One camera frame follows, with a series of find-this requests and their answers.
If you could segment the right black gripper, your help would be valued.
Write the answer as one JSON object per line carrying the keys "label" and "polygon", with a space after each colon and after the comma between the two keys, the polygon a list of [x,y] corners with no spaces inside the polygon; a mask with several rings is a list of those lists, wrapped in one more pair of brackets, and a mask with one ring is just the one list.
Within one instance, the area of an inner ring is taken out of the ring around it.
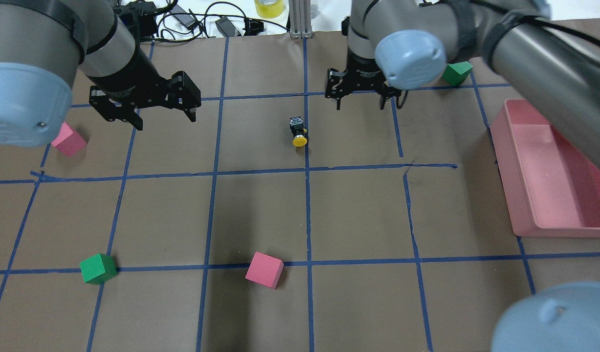
{"label": "right black gripper", "polygon": [[403,91],[386,83],[384,73],[374,59],[364,58],[347,49],[345,69],[327,70],[325,98],[334,99],[336,109],[341,110],[341,100],[355,91],[375,91],[380,95],[379,109],[385,109],[386,102],[394,99],[396,109],[403,108]]}

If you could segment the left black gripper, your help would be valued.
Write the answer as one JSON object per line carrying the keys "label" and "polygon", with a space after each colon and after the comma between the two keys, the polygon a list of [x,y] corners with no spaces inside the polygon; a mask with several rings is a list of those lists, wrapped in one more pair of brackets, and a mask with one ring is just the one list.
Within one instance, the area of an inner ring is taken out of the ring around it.
{"label": "left black gripper", "polygon": [[139,46],[116,73],[88,78],[94,83],[89,88],[89,104],[106,122],[126,122],[143,130],[143,120],[133,106],[181,110],[190,122],[197,121],[202,104],[199,87],[185,71],[167,79],[161,76]]}

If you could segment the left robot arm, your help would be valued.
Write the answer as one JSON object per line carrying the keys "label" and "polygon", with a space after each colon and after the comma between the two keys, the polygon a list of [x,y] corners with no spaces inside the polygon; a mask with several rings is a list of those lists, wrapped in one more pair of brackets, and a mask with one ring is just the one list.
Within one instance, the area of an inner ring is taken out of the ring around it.
{"label": "left robot arm", "polygon": [[78,71],[106,122],[143,129],[138,109],[164,107],[197,119],[201,92],[178,71],[161,76],[140,47],[137,20],[106,0],[0,0],[0,144],[51,143],[72,106]]}

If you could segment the pink cube near left arm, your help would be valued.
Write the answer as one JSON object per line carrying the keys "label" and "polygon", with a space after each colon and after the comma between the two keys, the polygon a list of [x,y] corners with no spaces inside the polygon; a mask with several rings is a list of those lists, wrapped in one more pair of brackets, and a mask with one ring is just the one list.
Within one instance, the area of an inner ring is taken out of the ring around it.
{"label": "pink cube near left arm", "polygon": [[67,122],[61,125],[58,136],[51,142],[51,146],[56,148],[67,157],[72,157],[87,146],[87,141]]}

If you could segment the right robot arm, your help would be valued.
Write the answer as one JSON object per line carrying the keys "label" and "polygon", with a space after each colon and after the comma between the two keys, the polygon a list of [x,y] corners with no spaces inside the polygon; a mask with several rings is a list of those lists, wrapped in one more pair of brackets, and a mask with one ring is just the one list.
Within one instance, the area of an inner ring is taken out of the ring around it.
{"label": "right robot arm", "polygon": [[600,39],[550,16],[545,0],[354,0],[346,67],[327,71],[325,97],[387,100],[479,57],[600,169]]}

